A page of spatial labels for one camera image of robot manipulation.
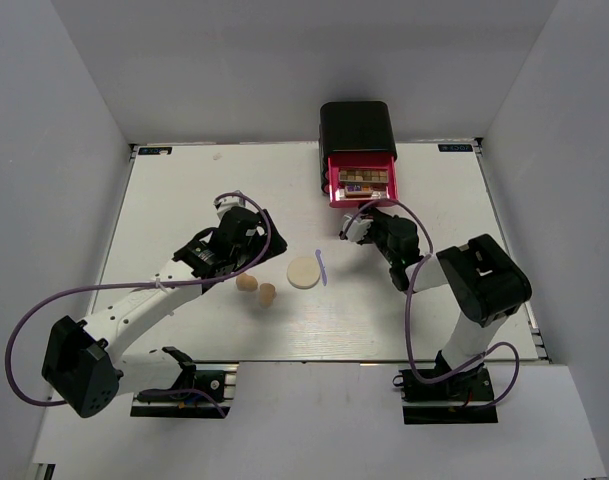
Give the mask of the round beige powder puff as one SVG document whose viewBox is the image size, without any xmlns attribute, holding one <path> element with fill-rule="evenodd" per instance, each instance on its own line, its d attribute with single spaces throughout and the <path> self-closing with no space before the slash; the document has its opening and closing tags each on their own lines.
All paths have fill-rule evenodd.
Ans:
<svg viewBox="0 0 609 480">
<path fill-rule="evenodd" d="M 313 288 L 319 282 L 321 270 L 314 257 L 298 257 L 289 263 L 286 275 L 291 286 L 306 290 Z"/>
</svg>

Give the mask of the brown eyeshadow palette clear case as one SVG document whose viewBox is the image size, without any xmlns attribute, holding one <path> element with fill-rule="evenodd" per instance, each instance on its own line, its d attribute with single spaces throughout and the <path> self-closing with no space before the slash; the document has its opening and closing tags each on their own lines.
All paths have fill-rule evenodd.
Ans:
<svg viewBox="0 0 609 480">
<path fill-rule="evenodd" d="M 388 171 L 384 169 L 341 169 L 339 181 L 345 183 L 387 184 Z"/>
</svg>

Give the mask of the black drawer organizer cabinet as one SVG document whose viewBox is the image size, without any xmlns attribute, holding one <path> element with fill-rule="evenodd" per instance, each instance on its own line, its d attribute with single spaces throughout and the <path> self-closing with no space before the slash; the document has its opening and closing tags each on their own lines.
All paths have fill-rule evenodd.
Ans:
<svg viewBox="0 0 609 480">
<path fill-rule="evenodd" d="M 334 168 L 383 168 L 397 198 L 395 162 L 398 152 L 388 106 L 379 100 L 331 101 L 319 110 L 320 189 L 334 201 L 339 185 Z"/>
</svg>

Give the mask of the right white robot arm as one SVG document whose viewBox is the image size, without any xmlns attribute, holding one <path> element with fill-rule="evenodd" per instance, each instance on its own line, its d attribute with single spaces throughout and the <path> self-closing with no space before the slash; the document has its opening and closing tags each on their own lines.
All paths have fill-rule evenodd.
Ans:
<svg viewBox="0 0 609 480">
<path fill-rule="evenodd" d="M 531 284 L 493 237 L 483 234 L 466 244 L 421 254 L 420 222 L 389 215 L 372 205 L 343 219 L 341 237 L 373 244 L 389 264 L 397 290 L 407 295 L 405 338 L 412 352 L 410 307 L 415 293 L 441 286 L 450 288 L 458 306 L 456 326 L 438 351 L 431 374 L 422 382 L 435 383 L 445 397 L 456 399 L 472 385 L 473 373 L 484 358 L 499 328 L 532 296 Z"/>
</svg>

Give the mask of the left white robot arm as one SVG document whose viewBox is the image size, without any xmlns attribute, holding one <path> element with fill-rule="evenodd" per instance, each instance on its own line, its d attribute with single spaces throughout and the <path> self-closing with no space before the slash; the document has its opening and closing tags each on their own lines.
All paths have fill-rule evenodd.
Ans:
<svg viewBox="0 0 609 480">
<path fill-rule="evenodd" d="M 83 319 L 58 320 L 49 335 L 43 378 L 82 418 L 130 393 L 144 402 L 208 404 L 210 416 L 225 417 L 221 375 L 199 379 L 194 360 L 173 346 L 139 355 L 127 350 L 178 308 L 286 249 L 267 210 L 229 208 L 218 226 L 198 232 L 173 254 L 152 287 L 135 288 Z"/>
</svg>

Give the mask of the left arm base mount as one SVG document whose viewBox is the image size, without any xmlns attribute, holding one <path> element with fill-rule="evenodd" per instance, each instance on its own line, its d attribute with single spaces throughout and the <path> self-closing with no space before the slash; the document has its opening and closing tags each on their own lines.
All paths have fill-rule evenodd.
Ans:
<svg viewBox="0 0 609 480">
<path fill-rule="evenodd" d="M 232 407 L 235 363 L 199 362 L 172 346 L 122 360 L 121 387 L 133 395 L 132 417 L 224 419 Z"/>
</svg>

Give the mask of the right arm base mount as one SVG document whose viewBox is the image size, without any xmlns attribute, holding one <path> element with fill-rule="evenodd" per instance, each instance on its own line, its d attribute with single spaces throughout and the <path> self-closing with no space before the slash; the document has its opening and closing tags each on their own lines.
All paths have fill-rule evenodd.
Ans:
<svg viewBox="0 0 609 480">
<path fill-rule="evenodd" d="M 405 425 L 496 424 L 498 414 L 488 369 L 484 364 L 440 383 L 424 384 L 411 369 L 392 380 L 400 391 Z"/>
</svg>

